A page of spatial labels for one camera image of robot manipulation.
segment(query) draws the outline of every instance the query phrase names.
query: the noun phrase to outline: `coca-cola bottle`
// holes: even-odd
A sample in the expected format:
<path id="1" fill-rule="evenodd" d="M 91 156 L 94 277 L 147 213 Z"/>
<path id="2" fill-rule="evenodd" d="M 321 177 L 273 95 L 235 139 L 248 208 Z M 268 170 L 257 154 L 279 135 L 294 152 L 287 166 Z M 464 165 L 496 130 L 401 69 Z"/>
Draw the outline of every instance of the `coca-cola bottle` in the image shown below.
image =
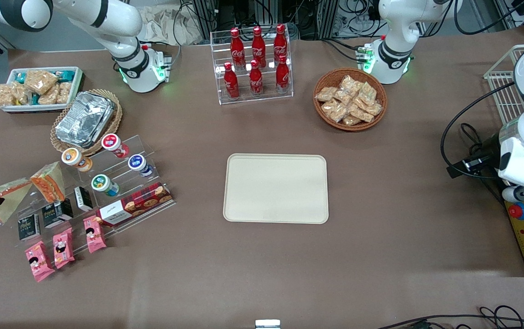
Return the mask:
<path id="1" fill-rule="evenodd" d="M 231 59 L 236 71 L 243 71 L 246 69 L 246 56 L 244 55 L 244 44 L 240 40 L 240 31 L 237 27 L 230 30 L 231 34 Z"/>
<path id="2" fill-rule="evenodd" d="M 254 27 L 254 40 L 252 40 L 252 56 L 260 67 L 266 67 L 266 44 L 262 39 L 262 28 Z"/>
<path id="3" fill-rule="evenodd" d="M 286 94 L 289 91 L 289 67 L 287 66 L 287 55 L 282 54 L 278 57 L 278 67 L 276 68 L 276 91 L 279 94 Z"/>
<path id="4" fill-rule="evenodd" d="M 252 60 L 250 62 L 252 65 L 252 70 L 250 71 L 250 90 L 252 91 L 252 96 L 258 98 L 262 96 L 263 86 L 262 86 L 262 72 L 258 68 L 258 61 Z"/>
<path id="5" fill-rule="evenodd" d="M 237 86 L 237 76 L 231 70 L 231 63 L 224 63 L 226 73 L 224 74 L 224 81 L 227 90 L 227 96 L 231 101 L 235 101 L 240 97 L 240 88 Z"/>
<path id="6" fill-rule="evenodd" d="M 278 66 L 278 57 L 287 54 L 287 38 L 284 36 L 284 24 L 276 26 L 276 37 L 274 38 L 274 67 Z"/>

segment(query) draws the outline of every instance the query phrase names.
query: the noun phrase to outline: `brown tablecloth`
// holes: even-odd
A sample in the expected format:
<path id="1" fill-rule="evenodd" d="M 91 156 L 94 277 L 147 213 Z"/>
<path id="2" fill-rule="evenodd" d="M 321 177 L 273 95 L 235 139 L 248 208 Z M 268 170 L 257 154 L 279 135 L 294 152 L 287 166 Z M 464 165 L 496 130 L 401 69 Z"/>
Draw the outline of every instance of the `brown tablecloth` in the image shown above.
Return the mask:
<path id="1" fill-rule="evenodd" d="M 344 133 L 315 113 L 321 75 L 352 62 L 295 42 L 294 98 L 219 106 L 207 46 L 183 48 L 171 81 L 136 94 L 105 51 L 12 52 L 11 67 L 79 66 L 85 89 L 113 91 L 118 134 L 140 134 L 178 201 L 35 283 L 17 233 L 0 227 L 0 328 L 375 328 L 416 316 L 507 303 L 524 316 L 524 264 L 500 204 L 476 180 L 450 179 L 439 154 L 448 121 L 488 91 L 483 73 L 524 29 L 419 40 L 410 71 L 385 87 L 383 120 Z M 56 161 L 57 114 L 0 111 L 0 184 Z M 488 137 L 492 100 L 464 116 Z M 447 150 L 467 153 L 457 129 Z M 230 223 L 222 216 L 234 153 L 321 154 L 323 225 Z"/>

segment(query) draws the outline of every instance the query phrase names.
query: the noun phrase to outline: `yogurt bottle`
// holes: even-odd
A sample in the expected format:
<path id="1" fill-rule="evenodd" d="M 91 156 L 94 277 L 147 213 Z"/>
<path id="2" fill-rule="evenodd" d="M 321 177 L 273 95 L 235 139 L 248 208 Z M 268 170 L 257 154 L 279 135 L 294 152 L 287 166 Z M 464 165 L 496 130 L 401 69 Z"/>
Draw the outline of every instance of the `yogurt bottle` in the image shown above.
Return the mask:
<path id="1" fill-rule="evenodd" d="M 108 133 L 102 139 L 102 146 L 104 149 L 109 150 L 118 158 L 124 158 L 130 152 L 130 149 L 126 144 L 122 144 L 120 137 L 115 133 Z"/>
<path id="2" fill-rule="evenodd" d="M 117 196 L 118 192 L 120 192 L 120 187 L 118 184 L 114 183 L 104 174 L 99 174 L 93 177 L 93 181 L 91 181 L 91 187 L 93 190 L 102 192 L 107 196 Z"/>
<path id="3" fill-rule="evenodd" d="M 61 160 L 68 166 L 77 168 L 78 171 L 88 171 L 93 165 L 93 161 L 81 154 L 76 148 L 68 148 L 63 151 Z"/>
<path id="4" fill-rule="evenodd" d="M 153 167 L 146 162 L 146 158 L 142 154 L 134 154 L 128 160 L 128 167 L 134 171 L 138 171 L 140 177 L 148 177 L 152 175 L 154 169 Z"/>

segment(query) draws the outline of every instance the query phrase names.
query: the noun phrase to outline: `woven basket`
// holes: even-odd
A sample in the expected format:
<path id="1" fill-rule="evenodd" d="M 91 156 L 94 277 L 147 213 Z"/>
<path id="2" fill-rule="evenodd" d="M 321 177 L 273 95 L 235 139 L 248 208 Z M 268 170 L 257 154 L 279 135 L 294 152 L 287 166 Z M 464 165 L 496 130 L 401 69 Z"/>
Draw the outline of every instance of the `woven basket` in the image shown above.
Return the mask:
<path id="1" fill-rule="evenodd" d="M 116 104 L 116 110 L 112 114 L 112 118 L 110 118 L 110 121 L 108 121 L 108 123 L 106 124 L 107 127 L 105 128 L 103 135 L 99 139 L 97 139 L 97 142 L 88 149 L 82 149 L 79 146 L 65 143 L 59 138 L 57 138 L 57 131 L 55 131 L 55 128 L 57 127 L 57 125 L 59 125 L 59 122 L 63 120 L 63 118 L 65 118 L 67 112 L 69 112 L 69 109 L 71 108 L 71 104 L 69 104 L 69 106 L 67 106 L 67 108 L 65 108 L 65 110 L 63 110 L 63 112 L 59 114 L 59 117 L 55 119 L 55 123 L 53 123 L 53 127 L 51 128 L 51 144 L 53 144 L 57 151 L 63 152 L 68 148 L 77 148 L 81 151 L 81 153 L 84 156 L 91 156 L 102 149 L 102 139 L 105 135 L 107 135 L 108 133 L 116 133 L 116 131 L 118 130 L 118 127 L 120 126 L 120 121 L 122 120 L 122 106 L 120 106 L 120 101 L 118 101 L 116 95 L 114 95 L 113 92 L 109 92 L 103 89 L 92 89 L 89 90 L 89 92 L 92 92 L 93 94 L 99 96 L 103 96 L 105 98 L 109 98 L 114 102 L 114 104 Z"/>
<path id="2" fill-rule="evenodd" d="M 377 92 L 375 99 L 382 105 L 382 111 L 372 122 L 360 122 L 357 125 L 346 126 L 332 121 L 327 117 L 327 115 L 325 115 L 323 110 L 321 110 L 321 102 L 315 98 L 315 95 L 318 94 L 319 91 L 321 91 L 324 87 L 339 87 L 339 84 L 345 75 L 349 75 L 356 81 L 369 83 Z M 386 109 L 388 108 L 388 98 L 386 97 L 386 91 L 384 90 L 382 84 L 375 77 L 369 75 L 368 73 L 365 73 L 360 69 L 352 69 L 351 67 L 341 67 L 339 69 L 329 71 L 323 75 L 315 85 L 315 91 L 313 92 L 313 103 L 315 104 L 315 110 L 317 110 L 317 113 L 319 116 L 321 116 L 321 118 L 323 118 L 323 120 L 333 127 L 337 127 L 345 131 L 360 131 L 372 127 L 383 118 L 384 114 L 386 113 Z"/>

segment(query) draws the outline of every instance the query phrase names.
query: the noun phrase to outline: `white cloth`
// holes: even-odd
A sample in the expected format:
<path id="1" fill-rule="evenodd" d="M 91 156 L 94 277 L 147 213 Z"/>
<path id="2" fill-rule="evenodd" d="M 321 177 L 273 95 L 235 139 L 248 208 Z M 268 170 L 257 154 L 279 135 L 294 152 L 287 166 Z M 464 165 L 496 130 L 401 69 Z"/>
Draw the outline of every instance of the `white cloth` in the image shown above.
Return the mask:
<path id="1" fill-rule="evenodd" d="M 197 26 L 197 17 L 193 14 L 188 6 L 183 6 L 179 12 L 179 5 L 155 5 L 139 8 L 142 20 L 146 25 L 146 41 L 164 42 L 168 44 L 182 46 L 195 44 L 203 40 L 199 27 Z"/>

